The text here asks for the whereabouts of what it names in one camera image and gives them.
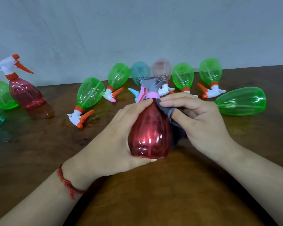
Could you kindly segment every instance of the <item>gray wall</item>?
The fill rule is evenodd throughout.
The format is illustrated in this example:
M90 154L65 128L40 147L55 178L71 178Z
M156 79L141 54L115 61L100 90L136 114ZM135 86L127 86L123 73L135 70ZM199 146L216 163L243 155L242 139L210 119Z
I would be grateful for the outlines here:
M37 86L105 80L116 62L161 57L280 65L283 0L0 0L0 60L14 53Z

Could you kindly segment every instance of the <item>person's left hand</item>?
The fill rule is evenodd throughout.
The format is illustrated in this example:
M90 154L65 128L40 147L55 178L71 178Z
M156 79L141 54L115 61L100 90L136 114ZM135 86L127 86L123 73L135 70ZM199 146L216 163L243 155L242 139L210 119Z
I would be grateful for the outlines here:
M106 176L129 171L135 167L156 161L131 155L128 135L139 114L153 99L126 105L119 110L107 127L75 157L84 176Z

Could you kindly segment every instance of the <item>forearm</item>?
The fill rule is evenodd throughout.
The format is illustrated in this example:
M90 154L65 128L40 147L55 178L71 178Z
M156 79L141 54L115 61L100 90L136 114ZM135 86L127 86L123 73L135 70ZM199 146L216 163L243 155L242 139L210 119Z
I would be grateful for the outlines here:
M279 224L283 225L283 167L235 142L211 155Z
M80 190L86 190L93 179L85 178L77 165L77 158L67 160L63 166L63 176ZM65 219L81 197L75 194L72 201L69 191L61 182L57 171L53 172L29 196L0 219L0 225L63 225Z

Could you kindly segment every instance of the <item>person's right hand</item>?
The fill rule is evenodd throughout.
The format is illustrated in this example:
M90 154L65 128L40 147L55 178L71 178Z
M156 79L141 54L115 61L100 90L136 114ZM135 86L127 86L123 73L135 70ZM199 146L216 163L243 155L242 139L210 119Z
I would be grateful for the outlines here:
M205 155L234 143L214 102L183 92L161 98L160 105L182 109L175 109L171 117L186 131L192 145Z

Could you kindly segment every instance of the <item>red bracelet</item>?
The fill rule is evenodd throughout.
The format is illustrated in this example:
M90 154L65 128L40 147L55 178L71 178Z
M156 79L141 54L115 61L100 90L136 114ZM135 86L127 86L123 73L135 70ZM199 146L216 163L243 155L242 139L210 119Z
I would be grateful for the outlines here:
M72 184L71 184L71 182L70 182L69 180L67 180L67 179L65 179L65 178L63 177L62 164L59 166L59 168L58 168L58 170L57 170L57 173L58 173L58 175L59 175L59 177L60 177L60 179L61 179L61 182L63 182L64 185L66 186L66 188L68 189L69 195L70 195L70 197L71 197L71 200L73 200L73 201L75 200L75 195L74 195L74 193L77 193L77 194L84 194L84 193L87 193L87 192L88 192L88 190L89 190L90 187L89 187L87 190L78 190L78 189L76 189L75 187L72 186Z

